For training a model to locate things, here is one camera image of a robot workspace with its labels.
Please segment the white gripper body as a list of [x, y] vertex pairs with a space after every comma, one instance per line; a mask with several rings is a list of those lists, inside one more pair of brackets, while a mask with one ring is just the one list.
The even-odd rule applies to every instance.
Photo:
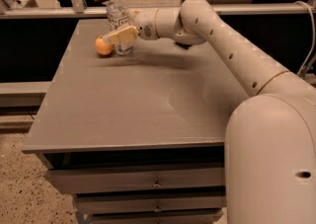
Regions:
[[157, 9], [141, 10], [134, 19], [139, 36], [146, 40], [158, 39], [156, 30]]

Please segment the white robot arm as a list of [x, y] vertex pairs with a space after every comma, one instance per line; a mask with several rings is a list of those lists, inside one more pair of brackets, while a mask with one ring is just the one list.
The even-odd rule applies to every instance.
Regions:
[[316, 224], [316, 89], [224, 23], [205, 0], [134, 11], [109, 44], [208, 42], [248, 94], [225, 132], [228, 224]]

